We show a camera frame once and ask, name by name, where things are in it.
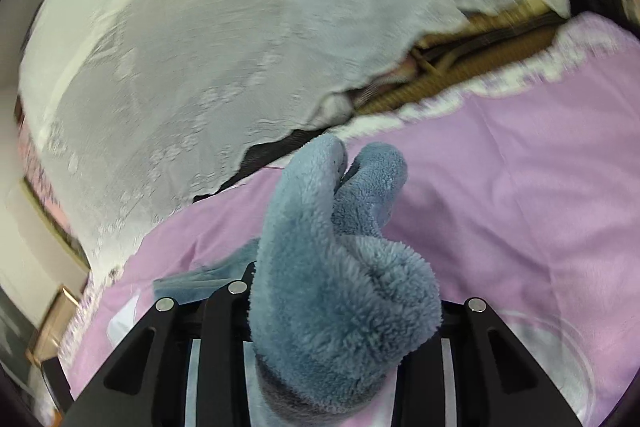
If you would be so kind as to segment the blue fleece garment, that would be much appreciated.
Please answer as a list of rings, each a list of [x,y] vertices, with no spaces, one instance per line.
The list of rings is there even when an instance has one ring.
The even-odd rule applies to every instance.
[[[442,321],[430,265],[384,239],[408,167],[396,147],[349,157],[326,134],[303,146],[274,189],[262,233],[216,265],[154,282],[194,303],[255,269],[248,325],[263,426],[334,426],[364,409]]]

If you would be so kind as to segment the purple bed sheet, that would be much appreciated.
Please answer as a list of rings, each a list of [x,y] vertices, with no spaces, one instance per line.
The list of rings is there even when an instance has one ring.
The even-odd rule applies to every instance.
[[[639,48],[380,132],[408,164],[385,235],[485,299],[586,426],[639,369]]]

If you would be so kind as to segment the pink patterned cloth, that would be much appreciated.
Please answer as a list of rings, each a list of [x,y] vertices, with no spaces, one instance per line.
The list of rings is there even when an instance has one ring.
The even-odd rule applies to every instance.
[[[24,180],[36,207],[46,220],[56,239],[86,268],[89,261],[84,248],[75,236],[70,222],[55,196],[51,182],[41,165],[38,152],[30,134],[21,97],[17,95],[14,104],[13,119],[17,132],[17,153],[21,158]]]

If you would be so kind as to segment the white lace cover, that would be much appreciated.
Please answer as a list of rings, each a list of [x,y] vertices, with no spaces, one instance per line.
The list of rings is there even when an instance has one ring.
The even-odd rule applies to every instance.
[[[44,0],[20,95],[93,272],[423,36],[523,0]],[[559,14],[568,0],[540,0]]]

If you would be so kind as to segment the brown woven mat stack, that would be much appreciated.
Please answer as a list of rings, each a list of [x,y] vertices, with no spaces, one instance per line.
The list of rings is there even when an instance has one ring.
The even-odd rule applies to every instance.
[[[523,0],[496,15],[472,14],[453,34],[428,34],[405,60],[350,94],[356,115],[390,112],[525,60],[548,48],[566,18],[541,0]]]

